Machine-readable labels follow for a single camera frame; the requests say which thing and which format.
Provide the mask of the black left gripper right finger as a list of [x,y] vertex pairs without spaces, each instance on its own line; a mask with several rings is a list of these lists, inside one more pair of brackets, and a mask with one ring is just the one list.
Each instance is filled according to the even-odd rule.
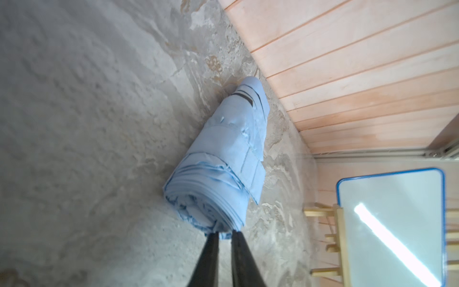
[[266,287],[242,232],[233,231],[231,239],[233,287]]

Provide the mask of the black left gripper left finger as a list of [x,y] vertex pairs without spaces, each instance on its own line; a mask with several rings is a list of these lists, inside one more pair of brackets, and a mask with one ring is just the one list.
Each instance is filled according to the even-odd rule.
[[217,287],[218,255],[219,233],[209,234],[187,287]]

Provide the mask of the blue umbrella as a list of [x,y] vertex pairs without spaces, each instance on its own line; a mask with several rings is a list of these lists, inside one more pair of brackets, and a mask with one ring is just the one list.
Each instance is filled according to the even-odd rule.
[[163,187],[182,220],[221,239],[241,231],[249,202],[262,195],[269,113],[256,77],[221,102]]

